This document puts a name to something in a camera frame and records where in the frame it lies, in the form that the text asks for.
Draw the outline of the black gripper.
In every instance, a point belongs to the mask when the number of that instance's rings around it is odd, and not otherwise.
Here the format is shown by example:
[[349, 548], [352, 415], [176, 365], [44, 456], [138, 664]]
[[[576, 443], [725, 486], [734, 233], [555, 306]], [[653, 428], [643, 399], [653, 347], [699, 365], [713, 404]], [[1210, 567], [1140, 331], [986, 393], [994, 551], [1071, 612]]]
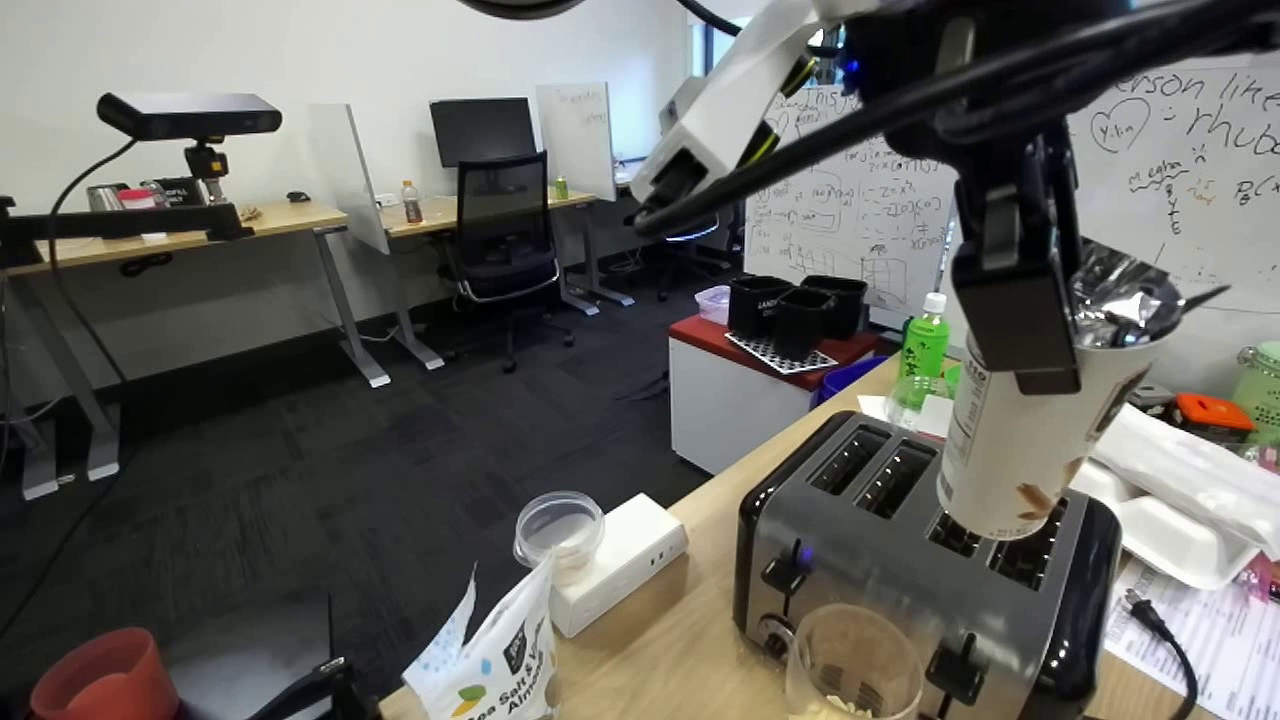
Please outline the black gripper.
[[1080, 233], [1056, 92], [1080, 23], [1084, 0], [906, 0], [846, 23], [859, 98], [896, 106], [885, 139], [956, 171], [953, 284], [986, 369], [1026, 396], [1080, 389], [1059, 276]]

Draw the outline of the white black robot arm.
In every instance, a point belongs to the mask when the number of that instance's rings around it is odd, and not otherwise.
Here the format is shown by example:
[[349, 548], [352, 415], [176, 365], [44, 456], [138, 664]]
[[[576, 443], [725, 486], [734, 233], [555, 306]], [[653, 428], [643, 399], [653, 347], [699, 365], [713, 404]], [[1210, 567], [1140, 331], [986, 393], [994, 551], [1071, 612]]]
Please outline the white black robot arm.
[[1275, 0], [765, 0], [634, 177], [666, 233], [863, 139], [956, 171], [953, 278], [977, 354], [1084, 382], [1069, 115], [1187, 56], [1268, 52]]

